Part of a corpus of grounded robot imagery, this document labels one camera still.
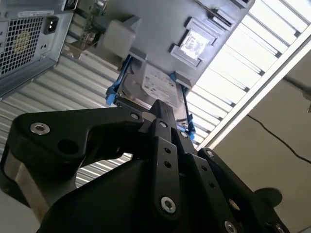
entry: power supply vent grille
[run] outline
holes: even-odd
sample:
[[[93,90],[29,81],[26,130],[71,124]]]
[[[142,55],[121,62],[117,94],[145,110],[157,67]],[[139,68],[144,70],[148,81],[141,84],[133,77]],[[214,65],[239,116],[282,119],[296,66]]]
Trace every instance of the power supply vent grille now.
[[[0,76],[31,62],[35,55],[43,17],[18,18],[9,22]]]

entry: blue plastic clip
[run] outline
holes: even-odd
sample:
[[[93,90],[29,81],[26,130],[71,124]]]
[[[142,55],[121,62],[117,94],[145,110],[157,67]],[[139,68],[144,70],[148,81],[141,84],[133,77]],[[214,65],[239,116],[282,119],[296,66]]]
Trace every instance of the blue plastic clip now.
[[[121,83],[123,77],[125,76],[125,73],[126,73],[128,67],[131,64],[131,60],[132,60],[132,56],[128,55],[127,58],[125,59],[123,65],[122,65],[122,69],[120,71],[120,74],[119,74],[117,80],[112,84],[111,87],[109,87],[107,89],[105,99],[106,99],[106,104],[108,106],[111,106],[114,103],[116,96],[117,96],[118,88],[120,87],[120,83]]]

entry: label sticker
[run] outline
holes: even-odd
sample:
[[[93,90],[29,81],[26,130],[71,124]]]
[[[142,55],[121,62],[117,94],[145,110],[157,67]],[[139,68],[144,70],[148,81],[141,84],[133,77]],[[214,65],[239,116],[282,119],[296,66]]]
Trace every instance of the label sticker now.
[[[178,108],[176,83],[161,70],[147,65],[142,89],[152,98],[162,100],[173,109]]]
[[[18,13],[18,17],[35,17],[35,16],[52,16],[54,11],[21,11]]]

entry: white wall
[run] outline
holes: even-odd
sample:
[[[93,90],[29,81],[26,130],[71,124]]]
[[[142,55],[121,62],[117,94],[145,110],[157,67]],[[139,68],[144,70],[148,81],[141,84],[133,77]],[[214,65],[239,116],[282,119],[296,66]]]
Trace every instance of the white wall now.
[[[38,229],[31,209],[0,191],[0,232],[36,233]]]
[[[311,86],[311,53],[290,75]],[[311,160],[309,105],[299,91],[281,81],[250,115]],[[258,123],[246,117],[215,151],[252,190],[281,191],[283,202],[276,210],[291,232],[311,225],[311,164],[297,159]]]

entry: metal screw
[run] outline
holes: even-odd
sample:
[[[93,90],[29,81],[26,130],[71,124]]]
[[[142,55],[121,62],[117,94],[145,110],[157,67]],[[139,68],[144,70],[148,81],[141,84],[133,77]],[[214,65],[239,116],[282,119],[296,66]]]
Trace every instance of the metal screw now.
[[[162,197],[161,207],[168,214],[174,214],[176,212],[176,205],[174,201],[168,197]]]
[[[139,116],[136,113],[131,113],[131,117],[138,120]]]
[[[187,135],[185,132],[183,132],[183,131],[181,131],[180,134],[181,134],[184,138],[187,138],[187,137],[188,137],[188,135]]]
[[[37,135],[46,135],[50,132],[48,125],[39,122],[32,124],[30,130]]]
[[[277,228],[278,232],[284,233],[283,229],[279,225],[276,225],[276,228]]]
[[[233,226],[233,224],[229,221],[225,222],[225,229],[227,230],[228,233],[237,233],[237,229],[235,228],[235,226]]]
[[[163,126],[164,128],[167,128],[167,124],[165,124],[163,121],[160,121],[160,125]]]
[[[206,152],[208,153],[209,157],[214,157],[214,155],[211,151],[207,150]]]

